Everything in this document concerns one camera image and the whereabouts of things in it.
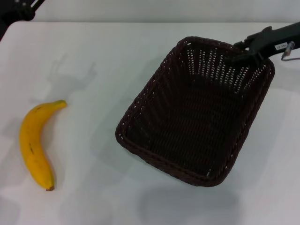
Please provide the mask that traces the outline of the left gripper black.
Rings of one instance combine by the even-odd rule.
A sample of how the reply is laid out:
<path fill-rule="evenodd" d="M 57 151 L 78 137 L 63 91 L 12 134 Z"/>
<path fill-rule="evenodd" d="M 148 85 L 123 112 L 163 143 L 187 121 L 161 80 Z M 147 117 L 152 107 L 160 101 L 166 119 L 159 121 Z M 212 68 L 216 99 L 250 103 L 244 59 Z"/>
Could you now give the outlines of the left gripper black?
<path fill-rule="evenodd" d="M 34 0 L 31 5 L 25 0 L 0 1 L 0 39 L 3 38 L 9 26 L 18 21 L 30 21 L 35 12 L 45 0 Z"/>

